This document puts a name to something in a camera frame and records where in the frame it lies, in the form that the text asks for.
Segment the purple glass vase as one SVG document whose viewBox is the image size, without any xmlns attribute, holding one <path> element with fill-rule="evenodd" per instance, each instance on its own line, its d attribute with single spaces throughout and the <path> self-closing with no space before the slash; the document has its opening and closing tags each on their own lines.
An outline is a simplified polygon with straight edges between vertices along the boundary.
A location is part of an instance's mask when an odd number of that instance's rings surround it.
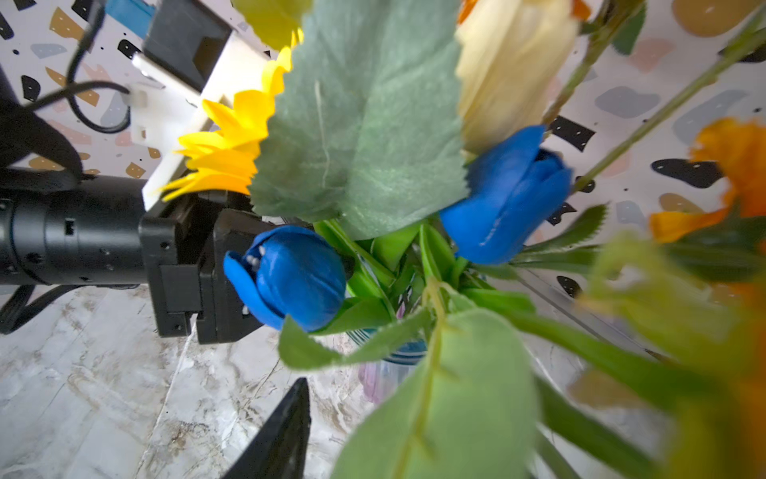
<svg viewBox="0 0 766 479">
<path fill-rule="evenodd" d="M 376 405 L 385 402 L 415 370 L 426 352 L 427 343 L 419 337 L 383 359 L 361 364 L 357 376 L 364 396 Z"/>
</svg>

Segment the blue tulip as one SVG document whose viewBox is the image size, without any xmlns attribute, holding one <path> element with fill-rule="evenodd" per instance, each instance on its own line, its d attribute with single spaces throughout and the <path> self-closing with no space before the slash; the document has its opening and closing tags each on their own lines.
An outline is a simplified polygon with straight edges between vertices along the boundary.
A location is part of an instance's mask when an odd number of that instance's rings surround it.
<svg viewBox="0 0 766 479">
<path fill-rule="evenodd" d="M 242 255 L 228 251 L 223 270 L 249 313 L 278 331 L 287 317 L 307 333 L 324 329 L 345 300 L 340 255 L 323 237 L 302 227 L 260 234 Z"/>
<path fill-rule="evenodd" d="M 546 127 L 514 133 L 469 165 L 470 196 L 440 211 L 458 257 L 477 265 L 502 265 L 570 193 L 573 171 L 542 148 Z"/>
</svg>

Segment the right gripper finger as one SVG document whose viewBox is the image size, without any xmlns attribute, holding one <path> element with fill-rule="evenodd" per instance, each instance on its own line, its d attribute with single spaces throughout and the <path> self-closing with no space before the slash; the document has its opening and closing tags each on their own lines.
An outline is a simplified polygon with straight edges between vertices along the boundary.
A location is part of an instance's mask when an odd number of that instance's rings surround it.
<svg viewBox="0 0 766 479">
<path fill-rule="evenodd" d="M 309 386 L 301 377 L 223 479 L 301 479 L 310 427 Z"/>
</svg>

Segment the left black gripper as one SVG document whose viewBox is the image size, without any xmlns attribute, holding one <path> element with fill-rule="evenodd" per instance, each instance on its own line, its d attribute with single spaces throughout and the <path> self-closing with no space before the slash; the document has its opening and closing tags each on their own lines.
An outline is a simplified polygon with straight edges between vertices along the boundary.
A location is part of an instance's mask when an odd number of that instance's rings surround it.
<svg viewBox="0 0 766 479">
<path fill-rule="evenodd" d="M 275 228 L 245 207 L 241 194 L 191 194 L 154 205 L 139 236 L 157 331 L 195 335 L 201 344 L 243 339 L 261 323 L 243 312 L 227 280 L 228 251 L 244 253 L 256 236 Z"/>
</svg>

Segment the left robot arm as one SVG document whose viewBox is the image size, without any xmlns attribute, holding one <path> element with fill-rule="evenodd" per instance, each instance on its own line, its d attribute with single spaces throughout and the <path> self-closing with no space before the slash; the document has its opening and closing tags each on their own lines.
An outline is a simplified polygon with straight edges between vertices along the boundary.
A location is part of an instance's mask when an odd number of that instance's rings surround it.
<svg viewBox="0 0 766 479">
<path fill-rule="evenodd" d="M 21 185 L 12 157 L 3 151 L 1 281 L 14 287 L 1 309 L 4 335 L 80 287 L 143 284 L 162 337 L 229 343 L 259 328 L 223 272 L 228 251 L 268 230 L 242 195 L 202 193 L 146 208 L 140 180 L 64 170 L 54 187 L 47 171 Z"/>
</svg>

